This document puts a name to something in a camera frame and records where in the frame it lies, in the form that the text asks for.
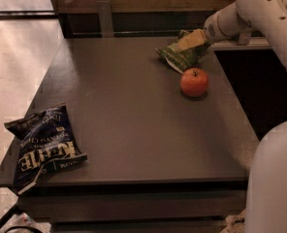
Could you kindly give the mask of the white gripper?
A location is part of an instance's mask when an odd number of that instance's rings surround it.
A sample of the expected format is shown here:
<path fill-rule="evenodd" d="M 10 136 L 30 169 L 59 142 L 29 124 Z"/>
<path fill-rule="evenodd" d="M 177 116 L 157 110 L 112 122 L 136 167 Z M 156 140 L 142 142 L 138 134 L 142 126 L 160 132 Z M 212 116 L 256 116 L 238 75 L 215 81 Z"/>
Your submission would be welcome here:
<path fill-rule="evenodd" d="M 220 42 L 228 38 L 227 21 L 221 11 L 210 16 L 202 29 L 193 30 L 174 43 L 174 50 L 183 51 L 202 46 L 207 40 L 212 43 Z"/>

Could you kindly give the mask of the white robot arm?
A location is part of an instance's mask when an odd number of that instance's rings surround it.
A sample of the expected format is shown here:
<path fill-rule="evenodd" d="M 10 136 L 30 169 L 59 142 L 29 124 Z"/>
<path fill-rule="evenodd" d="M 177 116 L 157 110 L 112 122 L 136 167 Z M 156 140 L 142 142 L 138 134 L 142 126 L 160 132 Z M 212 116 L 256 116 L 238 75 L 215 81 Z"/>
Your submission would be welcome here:
<path fill-rule="evenodd" d="M 287 233 L 287 0 L 236 0 L 209 17 L 202 29 L 187 33 L 174 43 L 182 59 L 171 65 L 178 72 L 191 67 L 198 48 L 230 39 L 241 33 L 259 31 L 278 61 L 275 64 L 253 54 L 241 64 L 255 84 L 245 84 L 268 105 L 250 112 L 262 139 L 248 178 L 244 233 Z"/>

